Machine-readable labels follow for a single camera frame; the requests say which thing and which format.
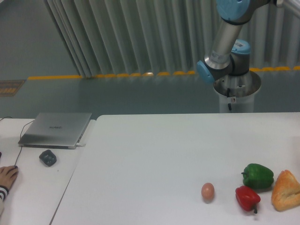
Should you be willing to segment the person's bare hand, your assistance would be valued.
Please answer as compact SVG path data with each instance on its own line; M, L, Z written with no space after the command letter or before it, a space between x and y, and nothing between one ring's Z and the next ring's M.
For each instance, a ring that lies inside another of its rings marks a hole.
M0 168L0 185L7 186L10 190L18 176L18 171L19 171L19 169L15 169L14 165L1 167Z

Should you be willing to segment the striped sleeve forearm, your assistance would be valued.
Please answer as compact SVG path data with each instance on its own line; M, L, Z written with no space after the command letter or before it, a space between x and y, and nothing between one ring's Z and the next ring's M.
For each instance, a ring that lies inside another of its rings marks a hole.
M0 186L0 215L2 215L4 211L4 201L9 194L9 188L7 186Z

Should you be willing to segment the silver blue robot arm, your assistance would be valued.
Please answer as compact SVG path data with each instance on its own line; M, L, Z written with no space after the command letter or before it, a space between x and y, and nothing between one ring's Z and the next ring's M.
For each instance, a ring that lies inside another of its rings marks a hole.
M254 12L267 4L269 0L217 0L217 12L222 21L208 54L197 62L199 76L206 83L214 83L222 77L243 76L249 72L250 50L246 43L242 52L234 49L241 28L248 23Z

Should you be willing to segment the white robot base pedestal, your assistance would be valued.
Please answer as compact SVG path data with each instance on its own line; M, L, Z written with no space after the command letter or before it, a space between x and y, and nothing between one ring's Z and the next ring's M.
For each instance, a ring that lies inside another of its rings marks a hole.
M213 83L220 113L252 113L261 79L252 71L241 76L226 75Z

